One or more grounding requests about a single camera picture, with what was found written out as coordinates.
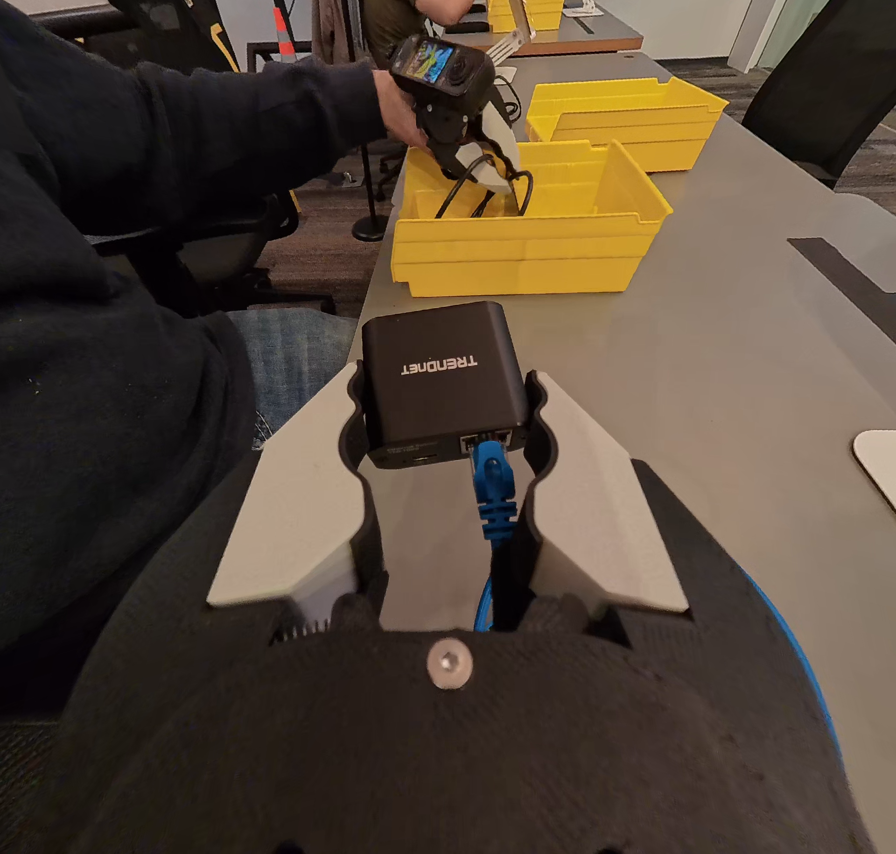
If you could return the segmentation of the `brown hanging coat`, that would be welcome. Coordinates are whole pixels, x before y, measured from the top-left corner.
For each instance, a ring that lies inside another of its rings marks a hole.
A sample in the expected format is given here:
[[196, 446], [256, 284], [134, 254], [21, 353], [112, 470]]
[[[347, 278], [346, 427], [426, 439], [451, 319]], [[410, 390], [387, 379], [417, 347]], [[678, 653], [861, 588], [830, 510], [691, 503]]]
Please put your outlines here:
[[348, 64], [351, 36], [342, 0], [311, 0], [311, 45], [317, 59], [328, 65]]

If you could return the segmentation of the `black mesh office chair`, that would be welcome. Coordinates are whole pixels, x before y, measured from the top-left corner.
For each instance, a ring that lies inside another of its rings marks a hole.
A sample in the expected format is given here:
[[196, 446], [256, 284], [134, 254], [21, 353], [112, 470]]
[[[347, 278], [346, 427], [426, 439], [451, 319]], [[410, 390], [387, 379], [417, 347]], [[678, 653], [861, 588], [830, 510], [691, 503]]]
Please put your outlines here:
[[895, 0], [830, 0], [741, 121], [833, 189], [895, 104]]

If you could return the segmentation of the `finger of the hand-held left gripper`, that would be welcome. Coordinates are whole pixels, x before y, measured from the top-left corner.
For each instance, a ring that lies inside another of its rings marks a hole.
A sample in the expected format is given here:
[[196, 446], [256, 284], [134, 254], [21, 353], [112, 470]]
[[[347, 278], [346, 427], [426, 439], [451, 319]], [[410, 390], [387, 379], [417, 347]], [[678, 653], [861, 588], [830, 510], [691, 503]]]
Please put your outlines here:
[[455, 157], [461, 170], [468, 170], [469, 177], [478, 184], [493, 184], [497, 180], [496, 156], [490, 147], [477, 141], [470, 141], [458, 146]]
[[489, 101], [479, 116], [480, 146], [496, 160], [495, 165], [479, 169], [479, 185], [496, 195], [511, 193], [511, 183], [521, 168], [518, 143], [503, 104]]

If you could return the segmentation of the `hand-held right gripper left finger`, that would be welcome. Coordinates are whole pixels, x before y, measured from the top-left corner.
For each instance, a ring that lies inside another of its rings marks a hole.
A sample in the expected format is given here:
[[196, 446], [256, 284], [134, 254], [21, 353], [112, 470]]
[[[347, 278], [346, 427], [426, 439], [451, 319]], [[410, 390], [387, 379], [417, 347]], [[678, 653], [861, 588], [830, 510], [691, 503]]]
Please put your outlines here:
[[368, 481], [364, 367], [347, 364], [263, 446], [207, 604], [285, 601], [324, 626], [358, 593], [382, 613], [388, 573]]

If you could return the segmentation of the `person's blue jeans legs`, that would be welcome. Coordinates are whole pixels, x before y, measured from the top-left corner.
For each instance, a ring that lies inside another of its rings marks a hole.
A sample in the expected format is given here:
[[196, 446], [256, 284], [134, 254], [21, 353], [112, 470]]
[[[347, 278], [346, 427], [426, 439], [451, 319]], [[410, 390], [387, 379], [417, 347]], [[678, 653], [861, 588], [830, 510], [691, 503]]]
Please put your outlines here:
[[251, 366], [252, 449], [263, 445], [346, 364], [357, 321], [308, 308], [231, 311]]

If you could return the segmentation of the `yellow plastic bin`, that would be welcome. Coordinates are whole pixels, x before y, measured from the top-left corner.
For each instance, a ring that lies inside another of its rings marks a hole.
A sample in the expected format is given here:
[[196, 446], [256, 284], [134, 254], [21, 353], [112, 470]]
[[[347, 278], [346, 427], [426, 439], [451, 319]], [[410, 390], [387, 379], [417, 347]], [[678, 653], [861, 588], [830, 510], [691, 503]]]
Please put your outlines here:
[[648, 174], [693, 169], [728, 101], [680, 78], [541, 83], [526, 114], [529, 141], [617, 141]]
[[435, 160], [410, 150], [395, 225], [391, 275], [413, 297], [551, 295], [624, 291], [673, 212], [653, 180], [617, 141], [521, 143], [534, 177], [523, 217], [514, 200], [453, 183]]
[[[506, 34], [517, 24], [508, 0], [486, 0], [487, 22], [492, 34]], [[536, 32], [557, 31], [565, 0], [523, 0], [531, 28]]]

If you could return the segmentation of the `person's left forearm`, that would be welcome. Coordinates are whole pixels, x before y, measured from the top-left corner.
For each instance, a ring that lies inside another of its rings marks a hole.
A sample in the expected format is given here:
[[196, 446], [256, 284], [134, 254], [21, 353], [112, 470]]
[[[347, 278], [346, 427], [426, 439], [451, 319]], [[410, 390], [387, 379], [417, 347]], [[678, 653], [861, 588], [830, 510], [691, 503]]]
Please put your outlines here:
[[366, 64], [315, 58], [255, 74], [183, 73], [140, 64], [124, 74], [129, 131], [159, 181], [199, 202], [212, 194], [271, 194], [329, 171], [353, 148], [383, 138], [385, 109]]

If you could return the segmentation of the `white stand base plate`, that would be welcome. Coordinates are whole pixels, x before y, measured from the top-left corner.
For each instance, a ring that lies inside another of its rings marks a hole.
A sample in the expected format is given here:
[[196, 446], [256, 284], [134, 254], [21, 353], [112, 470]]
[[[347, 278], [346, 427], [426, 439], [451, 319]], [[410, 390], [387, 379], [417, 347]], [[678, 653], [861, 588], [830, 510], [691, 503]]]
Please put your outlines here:
[[854, 438], [852, 451], [869, 481], [895, 511], [895, 430], [866, 430]]

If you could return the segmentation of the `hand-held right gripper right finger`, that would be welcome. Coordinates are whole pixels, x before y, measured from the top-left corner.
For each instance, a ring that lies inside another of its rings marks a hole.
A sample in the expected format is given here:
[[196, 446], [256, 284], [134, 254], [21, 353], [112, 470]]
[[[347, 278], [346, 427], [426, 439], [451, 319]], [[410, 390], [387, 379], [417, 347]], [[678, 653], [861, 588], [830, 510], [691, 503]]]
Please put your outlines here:
[[687, 613], [629, 452], [547, 373], [530, 371], [525, 390], [534, 477], [492, 557], [494, 630], [515, 630], [539, 597], [574, 596], [586, 621], [609, 607]]

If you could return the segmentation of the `black network switch box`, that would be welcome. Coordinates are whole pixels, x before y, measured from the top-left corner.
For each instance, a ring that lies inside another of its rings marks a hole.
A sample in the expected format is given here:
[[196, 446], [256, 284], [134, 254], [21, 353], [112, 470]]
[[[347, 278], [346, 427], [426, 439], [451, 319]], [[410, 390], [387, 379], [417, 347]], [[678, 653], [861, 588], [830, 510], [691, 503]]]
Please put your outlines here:
[[480, 438], [513, 452], [530, 406], [503, 308], [462, 303], [362, 328], [368, 456], [395, 470], [464, 459]]

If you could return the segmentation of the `person's left hand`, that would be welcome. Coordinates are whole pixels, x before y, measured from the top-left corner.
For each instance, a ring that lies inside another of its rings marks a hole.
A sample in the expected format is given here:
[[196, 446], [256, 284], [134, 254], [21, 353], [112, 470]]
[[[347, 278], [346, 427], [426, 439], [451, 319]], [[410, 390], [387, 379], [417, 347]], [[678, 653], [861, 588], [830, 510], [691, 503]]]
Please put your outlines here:
[[373, 71], [380, 113], [390, 137], [410, 148], [429, 152], [427, 136], [421, 131], [413, 110], [413, 100], [402, 91], [387, 71]]

